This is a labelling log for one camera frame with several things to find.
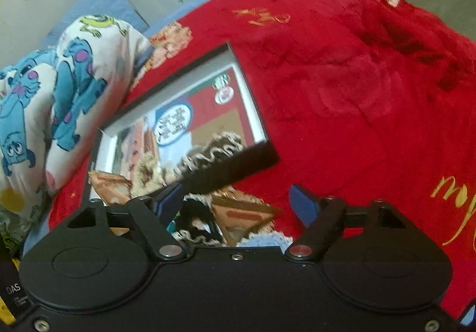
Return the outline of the cream crochet scrunchie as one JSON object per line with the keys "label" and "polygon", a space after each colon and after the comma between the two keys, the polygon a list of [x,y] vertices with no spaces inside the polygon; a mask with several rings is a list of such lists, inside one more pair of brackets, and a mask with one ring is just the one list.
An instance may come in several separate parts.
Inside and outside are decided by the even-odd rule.
{"label": "cream crochet scrunchie", "polygon": [[176,173],[170,167],[161,167],[152,152],[142,155],[134,167],[131,197],[141,197],[158,191],[177,180]]}

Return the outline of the black white-trimmed scrunchie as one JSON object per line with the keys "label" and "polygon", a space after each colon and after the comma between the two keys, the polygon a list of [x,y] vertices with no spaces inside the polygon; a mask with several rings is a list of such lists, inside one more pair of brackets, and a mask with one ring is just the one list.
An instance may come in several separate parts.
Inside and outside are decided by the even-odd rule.
{"label": "black white-trimmed scrunchie", "polygon": [[185,195],[167,231],[179,242],[213,247],[226,243],[215,221],[210,195]]}

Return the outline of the monster cartoon white quilt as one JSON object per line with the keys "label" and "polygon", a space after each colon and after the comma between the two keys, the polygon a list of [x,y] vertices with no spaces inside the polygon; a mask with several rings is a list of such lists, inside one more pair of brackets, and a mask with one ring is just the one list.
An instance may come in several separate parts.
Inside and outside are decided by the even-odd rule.
{"label": "monster cartoon white quilt", "polygon": [[25,232],[72,176],[153,46],[126,21],[85,15],[57,45],[1,70],[1,229]]}

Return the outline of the colourful history textbook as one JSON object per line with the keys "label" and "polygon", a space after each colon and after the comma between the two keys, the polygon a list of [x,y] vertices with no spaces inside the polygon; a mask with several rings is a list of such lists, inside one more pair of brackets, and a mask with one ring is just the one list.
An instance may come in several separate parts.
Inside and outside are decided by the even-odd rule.
{"label": "colourful history textbook", "polygon": [[235,64],[190,85],[122,129],[112,171],[131,180],[134,167],[147,152],[162,166],[176,167],[194,146],[225,131],[239,134],[245,147],[264,137],[251,93]]}

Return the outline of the blue bed sheet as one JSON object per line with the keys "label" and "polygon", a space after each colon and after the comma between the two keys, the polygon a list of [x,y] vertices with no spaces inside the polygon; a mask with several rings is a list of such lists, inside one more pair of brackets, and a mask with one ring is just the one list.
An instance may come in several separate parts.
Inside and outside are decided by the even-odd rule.
{"label": "blue bed sheet", "polygon": [[206,2],[209,1],[211,0],[189,0],[184,4],[181,4],[178,9],[174,10],[171,14],[168,14],[160,18],[159,20],[153,22],[153,24],[147,30],[143,31],[142,34],[145,37],[150,38],[168,24],[174,21],[178,21],[179,19],[185,17],[188,13],[193,12],[198,7],[202,6],[203,4],[206,4]]}

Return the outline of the black shallow box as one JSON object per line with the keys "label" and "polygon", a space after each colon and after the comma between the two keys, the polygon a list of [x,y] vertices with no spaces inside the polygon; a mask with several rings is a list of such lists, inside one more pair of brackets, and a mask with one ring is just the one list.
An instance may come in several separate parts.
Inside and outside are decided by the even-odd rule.
{"label": "black shallow box", "polygon": [[88,168],[132,180],[146,155],[170,172],[210,156],[212,142],[228,156],[183,176],[182,185],[191,192],[210,192],[278,162],[245,72],[228,43],[119,110],[100,128]]}

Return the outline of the blue pillow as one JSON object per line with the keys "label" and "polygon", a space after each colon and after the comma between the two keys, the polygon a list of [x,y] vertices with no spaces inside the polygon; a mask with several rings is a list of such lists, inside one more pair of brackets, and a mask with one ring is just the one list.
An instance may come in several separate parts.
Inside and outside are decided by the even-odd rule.
{"label": "blue pillow", "polygon": [[56,45],[60,35],[75,19],[84,15],[107,15],[124,20],[144,32],[148,24],[138,14],[129,0],[77,0],[73,6],[60,18],[40,43],[41,47]]}

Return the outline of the white lace scrunchie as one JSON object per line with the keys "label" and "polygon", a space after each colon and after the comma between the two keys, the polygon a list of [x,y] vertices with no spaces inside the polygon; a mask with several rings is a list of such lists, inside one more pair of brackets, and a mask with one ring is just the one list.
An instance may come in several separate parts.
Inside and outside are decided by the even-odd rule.
{"label": "white lace scrunchie", "polygon": [[209,168],[211,165],[239,154],[245,148],[239,134],[222,132],[213,134],[206,144],[194,146],[173,169],[178,177]]}

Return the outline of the light blue crochet scrunchie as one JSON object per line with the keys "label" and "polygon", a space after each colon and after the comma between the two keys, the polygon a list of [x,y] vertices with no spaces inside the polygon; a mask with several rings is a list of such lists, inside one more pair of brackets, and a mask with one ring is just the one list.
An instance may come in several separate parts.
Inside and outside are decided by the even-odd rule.
{"label": "light blue crochet scrunchie", "polygon": [[271,231],[268,233],[251,233],[237,243],[237,247],[279,247],[282,253],[294,242],[282,232]]}

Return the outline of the brown triangular snack packet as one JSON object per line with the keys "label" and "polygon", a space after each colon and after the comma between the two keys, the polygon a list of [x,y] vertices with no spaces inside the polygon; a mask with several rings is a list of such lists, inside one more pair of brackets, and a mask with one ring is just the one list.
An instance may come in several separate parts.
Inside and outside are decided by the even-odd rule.
{"label": "brown triangular snack packet", "polygon": [[118,237],[123,236],[130,232],[129,228],[122,228],[122,227],[110,227],[109,230],[111,231],[111,234]]}
{"label": "brown triangular snack packet", "polygon": [[102,171],[88,172],[90,184],[106,205],[125,205],[131,199],[132,182],[124,176]]}
{"label": "brown triangular snack packet", "polygon": [[233,197],[212,197],[212,213],[229,247],[269,225],[281,209]]}

